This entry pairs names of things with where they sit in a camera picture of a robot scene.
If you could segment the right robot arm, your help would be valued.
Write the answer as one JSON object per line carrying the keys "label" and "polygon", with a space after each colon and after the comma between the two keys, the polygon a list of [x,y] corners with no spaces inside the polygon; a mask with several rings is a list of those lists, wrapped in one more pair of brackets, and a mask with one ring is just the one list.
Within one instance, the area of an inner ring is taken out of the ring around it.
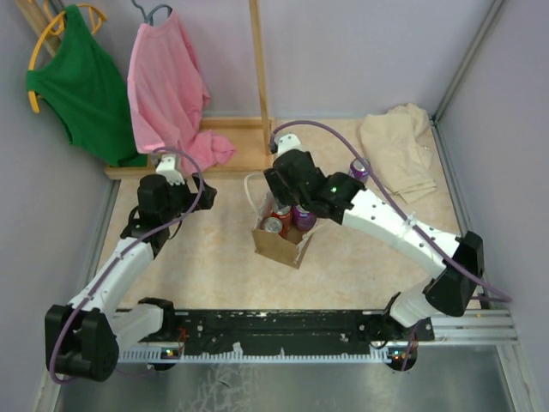
{"label": "right robot arm", "polygon": [[318,218],[357,229],[411,258],[427,274],[398,293],[383,318],[384,332],[403,339],[420,320],[435,314],[462,316],[484,271],[483,239],[462,237],[401,218],[395,208],[342,172],[324,175],[311,154],[291,149],[263,173],[275,201],[299,206]]}

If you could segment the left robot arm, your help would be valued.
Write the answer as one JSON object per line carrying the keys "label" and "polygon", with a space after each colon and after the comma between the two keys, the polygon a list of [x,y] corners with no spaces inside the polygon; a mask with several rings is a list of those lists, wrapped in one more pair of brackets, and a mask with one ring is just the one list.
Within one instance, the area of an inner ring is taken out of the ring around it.
{"label": "left robot arm", "polygon": [[170,227],[195,210],[211,209],[216,189],[201,173],[192,176],[197,191],[179,178],[161,174],[141,179],[138,204],[130,211],[117,247],[92,281],[67,305],[45,315],[45,364],[51,379],[63,385],[75,378],[107,380],[119,355],[144,338],[166,341],[177,334],[171,301],[144,298],[116,317],[121,299],[171,238]]}

